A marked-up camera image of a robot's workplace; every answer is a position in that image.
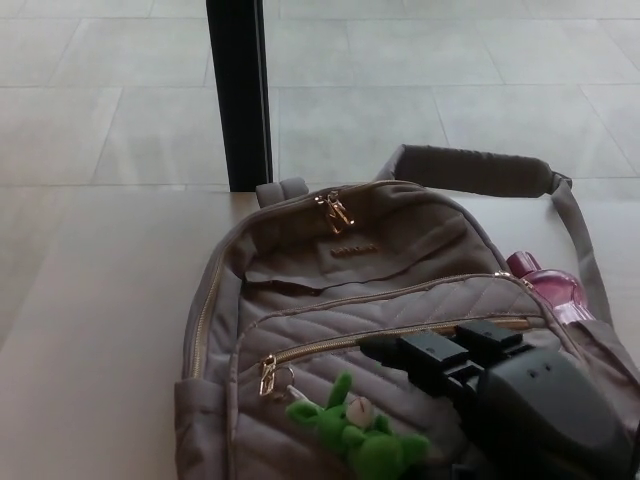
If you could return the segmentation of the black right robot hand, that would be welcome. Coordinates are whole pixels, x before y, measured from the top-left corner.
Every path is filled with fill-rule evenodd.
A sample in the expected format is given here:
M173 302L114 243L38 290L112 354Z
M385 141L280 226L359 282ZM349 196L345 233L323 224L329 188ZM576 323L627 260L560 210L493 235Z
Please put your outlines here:
M633 479L639 436L564 355L477 320L357 343L383 366L454 406L465 436L501 479Z

